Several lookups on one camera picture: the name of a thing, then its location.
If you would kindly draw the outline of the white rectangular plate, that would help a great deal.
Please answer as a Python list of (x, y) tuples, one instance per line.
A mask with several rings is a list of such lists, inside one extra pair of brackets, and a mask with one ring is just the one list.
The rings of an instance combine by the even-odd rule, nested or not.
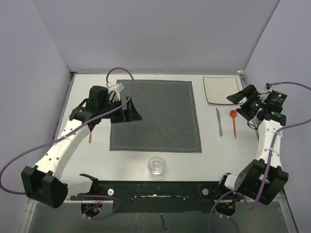
[(238, 93), (238, 78), (232, 77), (203, 77), (205, 96), (209, 104), (233, 105), (228, 96)]

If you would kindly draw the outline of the grey cloth placemat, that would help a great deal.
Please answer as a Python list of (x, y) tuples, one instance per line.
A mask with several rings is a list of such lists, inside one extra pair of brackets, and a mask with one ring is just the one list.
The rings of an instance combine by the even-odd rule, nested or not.
[(191, 81), (120, 80), (141, 121), (112, 124), (110, 150), (201, 153)]

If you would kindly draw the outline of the clear drinking glass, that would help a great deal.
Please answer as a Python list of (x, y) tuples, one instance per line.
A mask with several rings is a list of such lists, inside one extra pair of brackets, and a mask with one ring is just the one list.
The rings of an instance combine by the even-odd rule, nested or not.
[(155, 177), (161, 177), (166, 171), (166, 162), (160, 157), (153, 157), (148, 161), (148, 170)]

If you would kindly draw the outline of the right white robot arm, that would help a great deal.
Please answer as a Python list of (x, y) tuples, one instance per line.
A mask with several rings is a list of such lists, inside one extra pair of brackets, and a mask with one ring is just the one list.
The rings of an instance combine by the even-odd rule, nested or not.
[(280, 161), (281, 128), (286, 125), (282, 114), (287, 95), (272, 89), (260, 93), (250, 84), (227, 99), (238, 104), (243, 98), (246, 102), (236, 110), (243, 118), (258, 121), (259, 144), (257, 155), (240, 173), (235, 176), (226, 173), (216, 186), (219, 197), (226, 199), (233, 192), (247, 196), (268, 205), (288, 181), (289, 174), (283, 171)]

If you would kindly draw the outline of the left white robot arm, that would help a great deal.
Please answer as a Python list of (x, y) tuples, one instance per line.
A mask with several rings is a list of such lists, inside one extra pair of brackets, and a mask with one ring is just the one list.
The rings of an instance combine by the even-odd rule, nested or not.
[(81, 181), (61, 182), (63, 171), (79, 144), (91, 134), (102, 119), (111, 123), (140, 121), (142, 117), (134, 108), (130, 97), (121, 101), (121, 83), (108, 83), (105, 87), (93, 86), (89, 96), (70, 114), (63, 132), (47, 153), (33, 166), (26, 166), (21, 172), (27, 197), (58, 208), (71, 196), (83, 194), (92, 200), (98, 196), (98, 179), (81, 174)]

